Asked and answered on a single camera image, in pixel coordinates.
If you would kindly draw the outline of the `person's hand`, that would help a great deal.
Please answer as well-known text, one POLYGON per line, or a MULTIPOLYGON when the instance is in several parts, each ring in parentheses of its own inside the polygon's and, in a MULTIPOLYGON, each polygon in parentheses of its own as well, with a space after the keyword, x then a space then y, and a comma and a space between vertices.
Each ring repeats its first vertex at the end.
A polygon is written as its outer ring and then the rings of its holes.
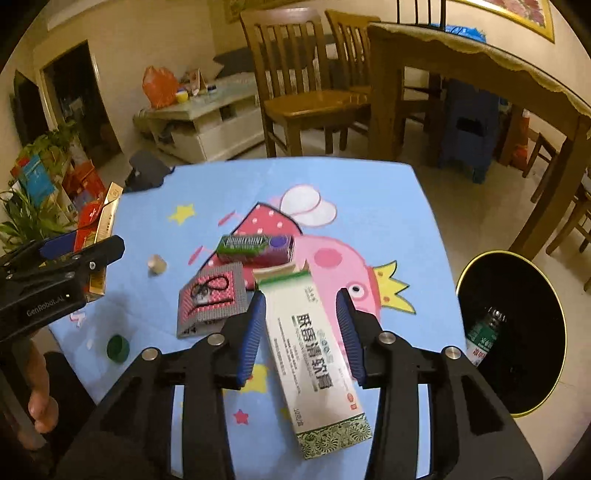
POLYGON ((35 430, 50 433, 58 423, 58 404, 50 395, 49 374, 45 357, 35 343, 25 338, 17 344, 18 366, 30 389, 28 411, 34 420, 35 430))

